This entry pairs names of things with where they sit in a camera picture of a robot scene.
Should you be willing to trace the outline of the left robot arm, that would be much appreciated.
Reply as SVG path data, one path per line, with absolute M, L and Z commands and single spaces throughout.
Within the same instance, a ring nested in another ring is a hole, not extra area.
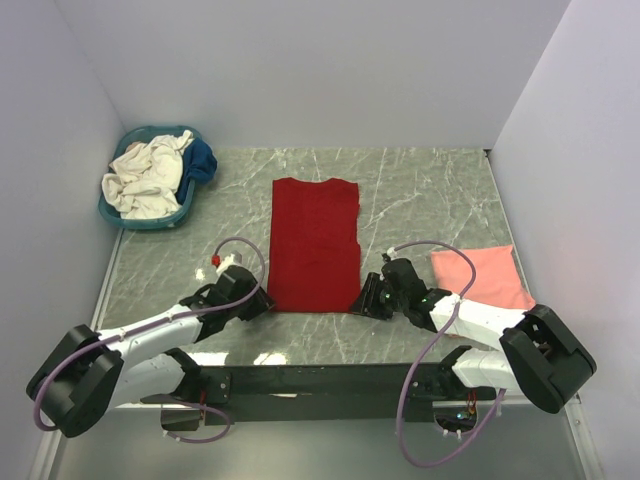
M 43 431 L 77 437 L 108 411 L 147 398 L 193 409 L 222 401 L 226 378 L 206 373 L 189 354 L 233 319 L 251 321 L 275 303 L 246 268 L 231 265 L 216 282 L 168 310 L 120 329 L 69 330 L 26 387 Z

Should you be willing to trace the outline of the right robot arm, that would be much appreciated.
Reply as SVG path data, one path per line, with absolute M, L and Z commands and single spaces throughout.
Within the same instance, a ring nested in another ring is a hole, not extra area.
M 423 366 L 412 384 L 412 394 L 433 400 L 504 389 L 555 414 L 597 371 L 592 355 L 551 308 L 506 309 L 429 288 L 406 258 L 369 273 L 350 311 L 378 320 L 401 313 L 417 328 L 467 339 L 438 365 Z

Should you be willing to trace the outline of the red t shirt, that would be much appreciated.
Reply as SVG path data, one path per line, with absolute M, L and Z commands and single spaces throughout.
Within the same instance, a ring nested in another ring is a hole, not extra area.
M 281 313 L 346 313 L 358 297 L 359 187 L 273 182 L 268 294 Z

